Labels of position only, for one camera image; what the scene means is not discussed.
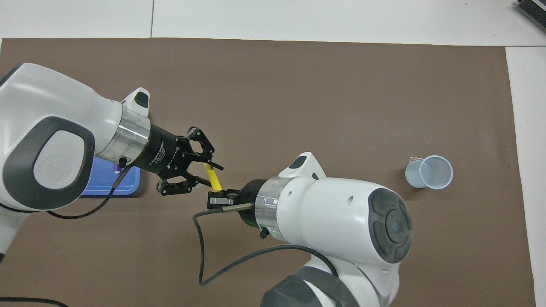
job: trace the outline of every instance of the translucent plastic cup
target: translucent plastic cup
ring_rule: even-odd
[[[428,156],[415,160],[406,167],[406,180],[416,188],[441,190],[453,180],[453,167],[442,156]]]

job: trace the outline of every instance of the brown table surface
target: brown table surface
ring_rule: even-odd
[[[4,39],[0,72],[22,62],[118,101],[148,89],[154,124],[175,134],[204,130],[225,166],[224,188],[275,176],[304,151],[327,176],[392,188],[414,224],[392,306],[535,305],[504,48]],[[434,154],[451,161],[453,183],[412,188],[403,175],[409,157]],[[205,210],[207,189],[161,197],[156,182],[144,174],[138,198],[113,199],[82,220],[32,215],[0,265],[0,295],[69,306],[257,306],[308,260],[272,253],[199,287],[191,216]],[[81,199],[61,212],[99,202]],[[261,240],[236,214],[202,224],[207,276],[279,243]]]

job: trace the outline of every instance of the black cable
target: black cable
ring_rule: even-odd
[[[65,305],[56,300],[34,297],[0,297],[0,302],[44,303],[60,307],[68,307],[68,305]]]
[[[285,245],[278,245],[278,246],[272,246],[272,247],[268,247],[266,249],[262,249],[262,250],[259,250],[259,251],[256,251],[256,252],[253,252],[251,254],[248,254],[246,255],[245,257],[242,257],[240,258],[239,260],[236,260],[234,262],[232,262],[231,264],[225,266],[223,269],[219,270],[218,272],[214,273],[211,277],[209,277],[208,279],[206,279],[205,281],[203,281],[203,272],[205,270],[205,243],[203,241],[203,233],[201,231],[201,227],[199,225],[199,222],[197,222],[197,218],[199,216],[203,216],[203,215],[209,215],[209,214],[214,214],[214,213],[221,213],[223,212],[222,211],[222,208],[218,208],[218,209],[212,209],[212,210],[208,210],[208,211],[203,211],[203,212],[199,212],[197,214],[195,214],[192,218],[193,220],[193,223],[195,224],[195,227],[197,228],[197,233],[199,235],[199,244],[201,246],[201,264],[199,266],[199,285],[200,286],[205,286],[207,285],[209,282],[211,282],[212,280],[214,280],[216,277],[224,274],[225,272],[233,269],[234,267],[236,267],[237,265],[247,261],[247,260],[250,260],[254,257],[257,257],[257,256],[260,256],[260,255],[263,255],[265,253],[268,253],[268,252],[272,252],[272,251],[278,251],[278,250],[301,250],[301,251],[306,251],[308,253],[311,253],[315,256],[317,256],[317,258],[319,258],[320,260],[322,260],[327,266],[328,268],[330,269],[330,271],[332,272],[332,275],[335,276],[335,277],[339,277],[338,274],[337,274],[337,270],[336,268],[334,267],[334,265],[330,262],[330,260],[328,260],[328,258],[326,258],[324,255],[322,255],[321,253],[319,253],[318,251],[314,250],[314,249],[311,249],[307,246],[302,246],[302,245],[292,245],[292,244],[285,244]]]
[[[30,211],[30,210],[19,210],[19,209],[13,209],[13,208],[10,208],[4,204],[1,204],[0,203],[0,207],[4,208],[4,209],[8,209],[10,211],[14,211],[14,212],[19,212],[19,213],[35,213],[35,212],[40,212],[40,211]]]
[[[125,167],[123,169],[123,171],[121,171],[121,173],[117,177],[116,181],[114,181],[114,184],[112,184],[112,190],[110,190],[110,193],[108,193],[108,196],[106,196],[106,198],[104,198],[103,202],[100,203],[100,205],[98,205],[98,207],[96,207],[95,209],[93,209],[93,210],[91,210],[91,211],[89,211],[87,213],[80,214],[80,215],[61,215],[61,214],[55,213],[55,212],[53,212],[51,210],[47,211],[47,213],[49,213],[50,215],[52,215],[54,217],[58,217],[59,219],[64,219],[64,220],[76,220],[76,219],[81,219],[83,217],[92,215],[93,213],[100,210],[110,200],[112,195],[114,195],[114,191],[116,190],[117,186],[120,185],[121,180],[123,180],[125,175],[127,175],[129,170],[131,169],[131,167],[132,166],[129,165],[129,166]]]

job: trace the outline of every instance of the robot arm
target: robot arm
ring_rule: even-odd
[[[214,148],[192,127],[174,135],[150,123],[150,94],[138,88],[121,103],[51,69],[25,63],[0,80],[0,259],[32,212],[61,208],[85,189],[94,156],[160,177],[162,195],[210,182],[187,169],[212,163]],[[192,150],[190,141],[201,145]],[[177,176],[186,181],[167,182]]]
[[[386,307],[394,299],[413,238],[409,212],[394,191],[326,177],[313,154],[304,152],[276,177],[209,193],[209,209],[241,203],[253,204],[239,213],[262,238],[315,249],[339,275],[312,257],[266,292],[263,307]]]

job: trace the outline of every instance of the blue plastic container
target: blue plastic container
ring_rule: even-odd
[[[106,196],[112,190],[112,185],[119,174],[116,174],[116,164],[95,157],[91,168],[91,177],[82,196]],[[140,168],[133,167],[129,170],[120,185],[114,191],[114,196],[129,196],[133,194],[140,184]]]

